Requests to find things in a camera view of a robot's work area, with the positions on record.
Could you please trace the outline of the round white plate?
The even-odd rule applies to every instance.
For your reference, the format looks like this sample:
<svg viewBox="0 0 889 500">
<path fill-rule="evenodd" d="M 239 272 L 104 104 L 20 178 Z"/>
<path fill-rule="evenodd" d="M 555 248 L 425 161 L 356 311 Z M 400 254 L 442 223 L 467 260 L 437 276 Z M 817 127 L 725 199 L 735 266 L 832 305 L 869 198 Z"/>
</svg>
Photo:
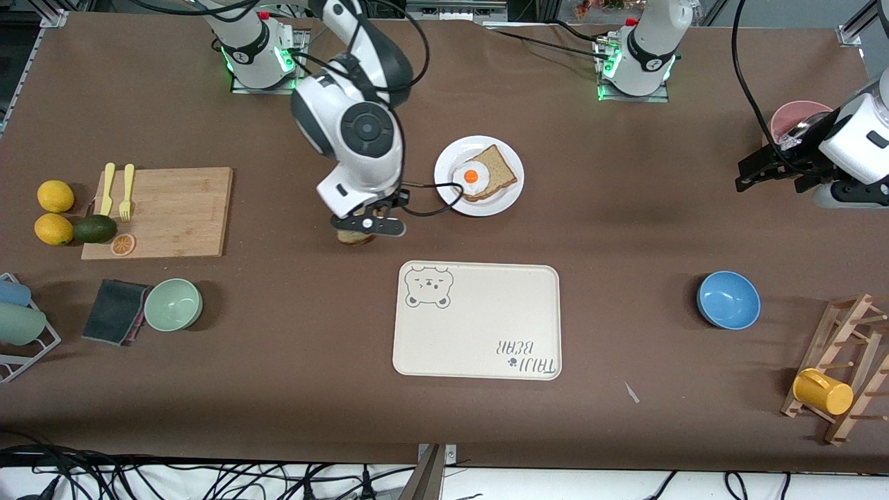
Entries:
<svg viewBox="0 0 889 500">
<path fill-rule="evenodd" d="M 509 167 L 517 174 L 518 182 L 489 199 L 476 203 L 468 202 L 464 199 L 463 189 L 451 182 L 451 174 L 457 164 L 472 158 L 492 144 L 499 147 L 499 151 L 507 159 Z M 498 215 L 510 208 L 520 197 L 524 179 L 524 166 L 517 152 L 502 140 L 483 135 L 467 136 L 455 140 L 438 156 L 434 168 L 434 184 L 445 205 L 463 215 L 473 217 Z"/>
</svg>

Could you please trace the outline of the pink bowl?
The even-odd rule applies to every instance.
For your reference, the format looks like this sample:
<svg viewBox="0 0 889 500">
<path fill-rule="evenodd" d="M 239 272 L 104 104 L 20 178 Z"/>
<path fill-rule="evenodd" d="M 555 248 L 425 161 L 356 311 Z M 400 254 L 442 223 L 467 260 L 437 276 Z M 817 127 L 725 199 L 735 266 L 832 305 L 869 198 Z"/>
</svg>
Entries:
<svg viewBox="0 0 889 500">
<path fill-rule="evenodd" d="M 832 108 L 815 101 L 791 101 L 782 105 L 772 114 L 768 121 L 768 131 L 772 141 L 782 151 L 779 140 L 792 126 L 800 123 L 812 114 L 819 111 L 832 112 Z"/>
</svg>

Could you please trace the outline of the toy fried egg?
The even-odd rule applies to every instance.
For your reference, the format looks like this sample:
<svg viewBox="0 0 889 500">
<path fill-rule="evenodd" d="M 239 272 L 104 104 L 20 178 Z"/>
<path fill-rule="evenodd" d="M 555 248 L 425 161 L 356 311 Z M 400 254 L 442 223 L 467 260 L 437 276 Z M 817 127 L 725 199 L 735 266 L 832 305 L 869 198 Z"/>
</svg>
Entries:
<svg viewBox="0 0 889 500">
<path fill-rule="evenodd" d="M 463 189 L 466 199 L 478 199 L 491 185 L 491 172 L 483 162 L 467 161 L 454 168 L 451 182 Z"/>
</svg>

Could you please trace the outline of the cream bear print tray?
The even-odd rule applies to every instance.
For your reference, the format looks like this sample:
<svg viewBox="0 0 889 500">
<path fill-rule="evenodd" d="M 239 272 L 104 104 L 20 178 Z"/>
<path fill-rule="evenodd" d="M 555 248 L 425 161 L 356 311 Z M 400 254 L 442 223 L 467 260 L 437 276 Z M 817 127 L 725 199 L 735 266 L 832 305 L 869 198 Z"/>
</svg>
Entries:
<svg viewBox="0 0 889 500">
<path fill-rule="evenodd" d="M 392 364 L 404 376 L 555 380 L 563 367 L 558 272 L 546 265 L 404 263 Z"/>
</svg>

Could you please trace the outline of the wooden cup rack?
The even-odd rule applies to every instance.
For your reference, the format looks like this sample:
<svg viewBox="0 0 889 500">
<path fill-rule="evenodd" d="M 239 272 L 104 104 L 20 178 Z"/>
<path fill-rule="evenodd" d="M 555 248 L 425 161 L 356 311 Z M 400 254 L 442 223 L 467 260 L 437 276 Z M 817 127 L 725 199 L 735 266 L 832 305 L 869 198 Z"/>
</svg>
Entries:
<svg viewBox="0 0 889 500">
<path fill-rule="evenodd" d="M 791 392 L 806 368 L 847 383 L 854 391 L 851 408 L 829 415 L 797 401 Z M 840 447 L 858 423 L 889 422 L 889 294 L 859 294 L 826 305 L 781 407 L 796 417 L 811 413 L 826 422 L 824 441 Z"/>
</svg>

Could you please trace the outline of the wooden cutting board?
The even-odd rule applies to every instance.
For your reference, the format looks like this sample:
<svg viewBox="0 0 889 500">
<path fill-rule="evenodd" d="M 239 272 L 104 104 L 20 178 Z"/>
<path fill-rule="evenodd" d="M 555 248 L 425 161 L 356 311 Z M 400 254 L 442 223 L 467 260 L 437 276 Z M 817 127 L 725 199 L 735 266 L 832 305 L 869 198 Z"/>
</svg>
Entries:
<svg viewBox="0 0 889 500">
<path fill-rule="evenodd" d="M 118 256 L 111 244 L 84 244 L 82 260 L 222 256 L 234 180 L 232 168 L 137 169 L 129 222 L 121 222 L 118 212 L 124 180 L 124 172 L 117 171 L 110 193 L 110 216 L 120 233 L 135 237 L 135 247 Z"/>
</svg>

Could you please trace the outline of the yellow mug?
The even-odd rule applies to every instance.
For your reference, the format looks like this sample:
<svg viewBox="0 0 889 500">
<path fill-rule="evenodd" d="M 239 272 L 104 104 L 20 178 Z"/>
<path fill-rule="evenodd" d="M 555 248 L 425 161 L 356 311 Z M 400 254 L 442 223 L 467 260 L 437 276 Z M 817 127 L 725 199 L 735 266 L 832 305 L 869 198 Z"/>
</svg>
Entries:
<svg viewBox="0 0 889 500">
<path fill-rule="evenodd" d="M 823 374 L 816 368 L 806 368 L 792 383 L 793 397 L 829 415 L 841 415 L 853 405 L 854 391 L 847 383 Z"/>
</svg>

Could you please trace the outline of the colourful toy food pile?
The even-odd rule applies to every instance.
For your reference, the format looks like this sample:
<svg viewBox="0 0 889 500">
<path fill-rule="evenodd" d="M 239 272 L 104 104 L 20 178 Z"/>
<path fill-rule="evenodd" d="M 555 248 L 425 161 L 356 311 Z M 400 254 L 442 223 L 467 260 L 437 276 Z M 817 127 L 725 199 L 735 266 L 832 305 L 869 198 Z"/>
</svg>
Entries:
<svg viewBox="0 0 889 500">
<path fill-rule="evenodd" d="M 588 13 L 610 12 L 610 10 L 623 10 L 626 0 L 577 0 L 574 4 L 575 19 L 585 19 Z"/>
</svg>

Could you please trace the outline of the yellow plastic fork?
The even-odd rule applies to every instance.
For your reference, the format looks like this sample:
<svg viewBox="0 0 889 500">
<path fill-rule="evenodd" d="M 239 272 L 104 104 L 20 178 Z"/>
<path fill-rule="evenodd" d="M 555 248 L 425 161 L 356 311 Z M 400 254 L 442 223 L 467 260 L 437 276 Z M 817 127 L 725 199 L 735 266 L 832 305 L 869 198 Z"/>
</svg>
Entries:
<svg viewBox="0 0 889 500">
<path fill-rule="evenodd" d="M 133 193 L 133 185 L 135 181 L 135 165 L 127 164 L 124 167 L 124 198 L 119 204 L 119 217 L 122 222 L 130 222 L 131 212 L 131 194 Z"/>
</svg>

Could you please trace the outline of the dark green avocado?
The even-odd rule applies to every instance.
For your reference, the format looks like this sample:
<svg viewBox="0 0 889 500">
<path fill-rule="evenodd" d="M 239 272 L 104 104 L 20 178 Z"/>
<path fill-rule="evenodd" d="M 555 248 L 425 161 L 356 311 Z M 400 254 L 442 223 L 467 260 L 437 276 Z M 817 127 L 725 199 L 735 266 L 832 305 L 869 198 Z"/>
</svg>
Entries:
<svg viewBox="0 0 889 500">
<path fill-rule="evenodd" d="M 117 222 L 101 213 L 93 213 L 73 225 L 74 240 L 83 244 L 103 244 L 113 240 L 117 232 Z"/>
</svg>

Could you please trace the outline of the dark grey sponge cloth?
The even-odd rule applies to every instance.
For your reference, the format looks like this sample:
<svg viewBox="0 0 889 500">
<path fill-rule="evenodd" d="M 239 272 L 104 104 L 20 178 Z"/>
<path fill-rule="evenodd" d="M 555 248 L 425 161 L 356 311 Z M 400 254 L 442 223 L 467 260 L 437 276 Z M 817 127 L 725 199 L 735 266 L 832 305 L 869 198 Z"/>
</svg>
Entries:
<svg viewBox="0 0 889 500">
<path fill-rule="evenodd" d="M 150 285 L 104 279 L 81 338 L 115 346 L 131 341 L 142 326 L 151 289 Z"/>
</svg>

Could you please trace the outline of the light blue cup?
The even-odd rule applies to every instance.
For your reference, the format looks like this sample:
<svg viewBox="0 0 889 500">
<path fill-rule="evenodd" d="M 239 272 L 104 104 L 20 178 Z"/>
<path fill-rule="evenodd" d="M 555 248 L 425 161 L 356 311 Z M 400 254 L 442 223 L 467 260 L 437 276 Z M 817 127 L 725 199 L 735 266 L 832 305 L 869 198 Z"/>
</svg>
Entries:
<svg viewBox="0 0 889 500">
<path fill-rule="evenodd" d="M 28 307 L 31 304 L 31 289 L 14 281 L 0 279 L 0 303 Z"/>
</svg>

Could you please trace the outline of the pale green cup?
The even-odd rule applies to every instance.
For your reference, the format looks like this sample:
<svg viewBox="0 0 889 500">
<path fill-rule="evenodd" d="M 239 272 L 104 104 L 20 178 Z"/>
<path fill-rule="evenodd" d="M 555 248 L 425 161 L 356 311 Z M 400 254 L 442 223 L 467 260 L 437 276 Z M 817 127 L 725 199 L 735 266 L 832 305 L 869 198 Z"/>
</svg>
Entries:
<svg viewBox="0 0 889 500">
<path fill-rule="evenodd" d="M 24 346 L 38 339 L 47 326 L 41 310 L 11 303 L 0 303 L 0 341 Z"/>
</svg>

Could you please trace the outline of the aluminium profile rail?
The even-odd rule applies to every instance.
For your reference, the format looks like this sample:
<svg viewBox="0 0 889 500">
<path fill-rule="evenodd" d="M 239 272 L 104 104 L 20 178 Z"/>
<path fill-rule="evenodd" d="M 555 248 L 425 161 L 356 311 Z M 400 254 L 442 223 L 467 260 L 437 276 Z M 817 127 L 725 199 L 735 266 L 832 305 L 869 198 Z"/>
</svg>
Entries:
<svg viewBox="0 0 889 500">
<path fill-rule="evenodd" d="M 77 10 L 67 0 L 0 0 L 0 138 L 48 28 Z"/>
<path fill-rule="evenodd" d="M 850 19 L 836 29 L 836 38 L 841 47 L 860 47 L 861 34 L 879 19 L 880 0 L 867 0 Z"/>
</svg>

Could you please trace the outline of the grey metal frame beam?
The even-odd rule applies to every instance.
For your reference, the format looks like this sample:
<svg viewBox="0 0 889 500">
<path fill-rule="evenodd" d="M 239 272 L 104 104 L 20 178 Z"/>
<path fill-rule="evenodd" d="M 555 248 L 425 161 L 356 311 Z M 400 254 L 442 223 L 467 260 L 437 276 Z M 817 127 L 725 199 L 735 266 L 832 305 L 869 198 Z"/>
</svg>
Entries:
<svg viewBox="0 0 889 500">
<path fill-rule="evenodd" d="M 505 0 L 404 0 L 404 10 L 418 20 L 508 22 Z"/>
</svg>

